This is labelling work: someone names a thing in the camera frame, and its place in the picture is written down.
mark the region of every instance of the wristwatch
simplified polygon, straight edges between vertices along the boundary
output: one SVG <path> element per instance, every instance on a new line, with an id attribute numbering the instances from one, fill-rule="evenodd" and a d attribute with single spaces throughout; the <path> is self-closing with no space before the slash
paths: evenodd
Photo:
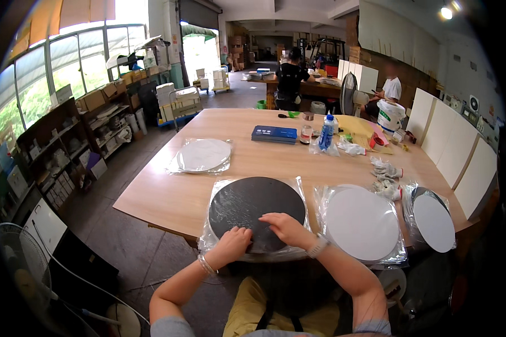
<path id="1" fill-rule="evenodd" d="M 330 241 L 323 235 L 323 233 L 317 233 L 317 244 L 312 248 L 305 251 L 305 253 L 312 259 L 317 258 L 318 254 L 324 250 L 326 246 L 330 244 Z"/>

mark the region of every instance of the black shirt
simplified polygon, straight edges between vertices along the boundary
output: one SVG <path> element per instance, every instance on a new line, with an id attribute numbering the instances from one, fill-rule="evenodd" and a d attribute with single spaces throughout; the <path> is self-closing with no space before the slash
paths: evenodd
<path id="1" fill-rule="evenodd" d="M 279 81 L 277 85 L 278 96 L 289 99 L 296 98 L 300 90 L 300 82 L 307 81 L 309 78 L 307 70 L 290 63 L 281 64 L 276 71 L 276 76 Z"/>

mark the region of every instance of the person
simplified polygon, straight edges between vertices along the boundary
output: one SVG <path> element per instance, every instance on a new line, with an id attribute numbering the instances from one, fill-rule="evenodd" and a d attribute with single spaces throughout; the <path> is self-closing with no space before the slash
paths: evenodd
<path id="1" fill-rule="evenodd" d="M 387 99 L 392 102 L 398 103 L 401 98 L 401 81 L 397 77 L 398 74 L 398 60 L 390 57 L 386 62 L 386 82 L 384 82 L 383 90 L 380 92 L 375 91 L 375 96 L 369 100 L 365 105 L 360 108 L 360 117 L 364 119 L 377 118 L 379 115 L 379 107 L 377 102 L 381 99 Z"/>
<path id="2" fill-rule="evenodd" d="M 274 94 L 276 108 L 278 110 L 298 111 L 302 98 L 299 95 L 300 82 L 315 82 L 307 69 L 298 66 L 302 52 L 300 48 L 293 47 L 289 53 L 289 62 L 283 63 L 277 68 L 274 80 L 277 80 L 277 91 Z"/>
<path id="3" fill-rule="evenodd" d="M 351 295 L 353 333 L 391 334 L 384 290 L 366 266 L 338 247 L 326 245 L 323 236 L 317 237 L 286 213 L 267 213 L 259 220 L 270 224 L 270 229 L 287 245 L 300 247 L 311 257 L 316 257 Z M 194 337 L 180 307 L 188 302 L 211 270 L 218 270 L 245 253 L 251 243 L 251 234 L 250 229 L 232 228 L 223 234 L 212 250 L 204 256 L 199 255 L 198 260 L 155 290 L 149 307 L 152 337 Z M 263 313 L 268 312 L 266 295 L 255 280 L 247 277 L 238 289 L 223 337 L 332 336 L 339 318 L 337 306 L 334 306 L 336 310 L 320 308 L 299 318 L 303 332 L 296 332 L 294 322 L 276 312 L 264 322 L 266 327 L 258 329 L 265 320 Z"/>

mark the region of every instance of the pink paper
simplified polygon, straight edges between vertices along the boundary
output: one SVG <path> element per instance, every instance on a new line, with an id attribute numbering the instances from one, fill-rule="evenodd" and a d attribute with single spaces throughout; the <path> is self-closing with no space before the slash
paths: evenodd
<path id="1" fill-rule="evenodd" d="M 388 139 L 386 139 L 386 136 L 384 136 L 384 132 L 383 132 L 383 129 L 378 125 L 378 124 L 375 124 L 371 121 L 367 121 L 366 122 L 369 123 L 369 125 L 371 125 L 371 127 L 373 128 L 373 131 L 375 133 L 377 133 L 377 136 L 383 140 L 384 142 L 384 146 L 388 145 Z"/>

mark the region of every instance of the water bottle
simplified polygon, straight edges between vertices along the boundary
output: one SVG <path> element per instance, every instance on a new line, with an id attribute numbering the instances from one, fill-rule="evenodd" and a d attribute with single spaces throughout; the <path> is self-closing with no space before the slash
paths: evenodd
<path id="1" fill-rule="evenodd" d="M 319 148 L 323 151 L 326 151 L 332 144 L 332 136 L 333 130 L 335 129 L 336 124 L 333 121 L 333 115 L 327 115 L 324 119 L 324 124 L 322 125 L 322 129 L 320 130 L 319 137 Z"/>

